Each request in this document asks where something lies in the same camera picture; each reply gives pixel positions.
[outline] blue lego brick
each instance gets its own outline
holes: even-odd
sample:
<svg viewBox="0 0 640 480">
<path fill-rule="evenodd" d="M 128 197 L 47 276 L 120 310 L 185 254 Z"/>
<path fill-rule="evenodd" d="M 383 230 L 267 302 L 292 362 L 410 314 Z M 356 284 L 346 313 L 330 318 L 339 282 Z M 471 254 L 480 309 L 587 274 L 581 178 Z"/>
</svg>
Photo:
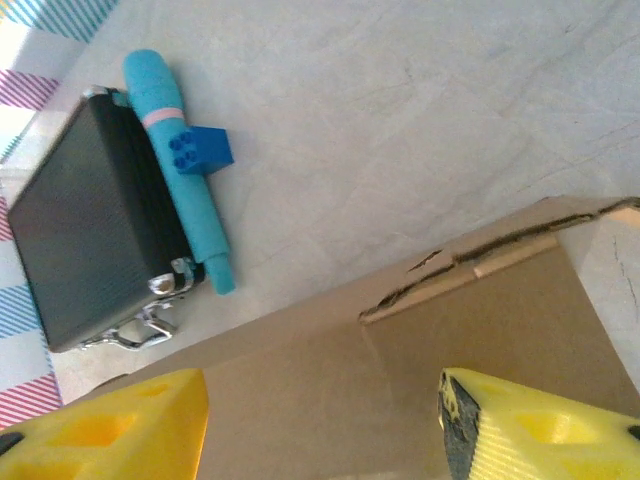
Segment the blue lego brick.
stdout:
<svg viewBox="0 0 640 480">
<path fill-rule="evenodd" d="M 233 163 L 227 132 L 221 128 L 191 127 L 169 140 L 169 147 L 180 173 L 210 175 Z"/>
</svg>

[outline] pink striped cloth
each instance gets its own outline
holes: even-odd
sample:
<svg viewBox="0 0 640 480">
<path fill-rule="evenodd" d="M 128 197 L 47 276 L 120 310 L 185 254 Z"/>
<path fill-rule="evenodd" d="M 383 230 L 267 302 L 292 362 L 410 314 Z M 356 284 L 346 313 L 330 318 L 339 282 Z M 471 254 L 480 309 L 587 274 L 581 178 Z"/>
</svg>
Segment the pink striped cloth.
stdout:
<svg viewBox="0 0 640 480">
<path fill-rule="evenodd" d="M 53 373 L 0 392 L 0 430 L 62 406 Z"/>
<path fill-rule="evenodd" d="M 11 228 L 9 228 L 9 221 L 7 220 L 7 211 L 7 201 L 4 197 L 0 196 L 0 242 L 13 239 Z"/>
<path fill-rule="evenodd" d="M 0 70 L 0 103 L 10 107 L 42 110 L 56 88 L 53 78 Z"/>
</svg>

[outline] square hole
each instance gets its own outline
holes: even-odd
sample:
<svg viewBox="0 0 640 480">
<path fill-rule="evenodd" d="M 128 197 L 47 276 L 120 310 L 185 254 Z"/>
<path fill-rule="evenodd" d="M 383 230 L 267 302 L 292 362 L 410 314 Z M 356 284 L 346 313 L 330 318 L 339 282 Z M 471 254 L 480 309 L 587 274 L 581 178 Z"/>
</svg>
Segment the square hole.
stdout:
<svg viewBox="0 0 640 480">
<path fill-rule="evenodd" d="M 108 447 L 135 420 L 134 415 L 94 415 L 75 420 L 50 443 L 54 447 Z"/>
</svg>

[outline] striped fabric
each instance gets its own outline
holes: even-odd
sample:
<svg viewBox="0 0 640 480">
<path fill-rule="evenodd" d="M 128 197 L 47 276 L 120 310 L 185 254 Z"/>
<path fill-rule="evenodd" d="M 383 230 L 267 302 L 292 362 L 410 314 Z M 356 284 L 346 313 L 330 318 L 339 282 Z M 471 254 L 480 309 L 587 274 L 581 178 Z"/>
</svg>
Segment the striped fabric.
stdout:
<svg viewBox="0 0 640 480">
<path fill-rule="evenodd" d="M 40 328 L 29 287 L 0 289 L 0 338 Z"/>
<path fill-rule="evenodd" d="M 7 220 L 7 200 L 0 196 L 0 242 L 3 240 L 13 240 L 13 233 L 9 228 L 9 221 Z"/>
<path fill-rule="evenodd" d="M 0 392 L 0 430 L 62 406 L 53 373 Z"/>
<path fill-rule="evenodd" d="M 27 125 L 117 3 L 0 0 L 0 163 L 36 142 Z M 62 404 L 6 214 L 0 188 L 0 430 Z"/>
<path fill-rule="evenodd" d="M 58 88 L 58 81 L 30 73 L 0 70 L 0 103 L 42 110 Z"/>
<path fill-rule="evenodd" d="M 0 0 L 0 15 L 89 43 L 117 3 L 118 0 Z"/>
</svg>

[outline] yellow plastic piece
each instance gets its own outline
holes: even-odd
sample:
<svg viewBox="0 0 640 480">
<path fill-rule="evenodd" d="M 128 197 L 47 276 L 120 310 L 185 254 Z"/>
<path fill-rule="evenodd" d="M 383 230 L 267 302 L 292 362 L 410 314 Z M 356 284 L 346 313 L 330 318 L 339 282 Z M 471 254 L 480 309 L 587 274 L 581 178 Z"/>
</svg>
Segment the yellow plastic piece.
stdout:
<svg viewBox="0 0 640 480">
<path fill-rule="evenodd" d="M 2 480 L 195 478 L 209 416 L 202 371 L 180 370 L 2 431 Z"/>
<path fill-rule="evenodd" d="M 640 420 L 462 368 L 442 378 L 453 422 L 452 379 L 480 407 L 469 480 L 640 478 L 640 440 L 629 431 L 638 435 Z"/>
</svg>

